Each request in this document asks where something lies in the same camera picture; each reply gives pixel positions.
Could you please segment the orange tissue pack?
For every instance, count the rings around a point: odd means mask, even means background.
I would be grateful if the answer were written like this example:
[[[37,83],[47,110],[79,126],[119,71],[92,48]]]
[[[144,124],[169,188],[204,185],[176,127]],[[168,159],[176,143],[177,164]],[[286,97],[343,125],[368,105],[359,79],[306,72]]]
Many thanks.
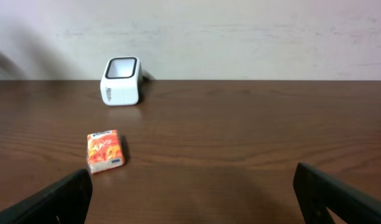
[[[87,135],[86,161],[92,174],[123,166],[125,158],[118,130]]]

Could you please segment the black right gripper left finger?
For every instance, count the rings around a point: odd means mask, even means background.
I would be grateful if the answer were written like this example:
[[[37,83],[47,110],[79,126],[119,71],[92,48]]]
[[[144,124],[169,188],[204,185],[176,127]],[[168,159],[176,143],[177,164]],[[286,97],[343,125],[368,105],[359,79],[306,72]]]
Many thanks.
[[[93,193],[89,172],[80,169],[0,212],[0,223],[79,223]]]

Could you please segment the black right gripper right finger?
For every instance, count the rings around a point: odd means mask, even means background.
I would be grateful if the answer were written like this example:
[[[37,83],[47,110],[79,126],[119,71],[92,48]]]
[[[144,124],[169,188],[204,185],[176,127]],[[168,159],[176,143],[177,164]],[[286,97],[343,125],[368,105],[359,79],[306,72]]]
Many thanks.
[[[298,163],[293,188],[306,223],[381,223],[381,201],[310,166]]]

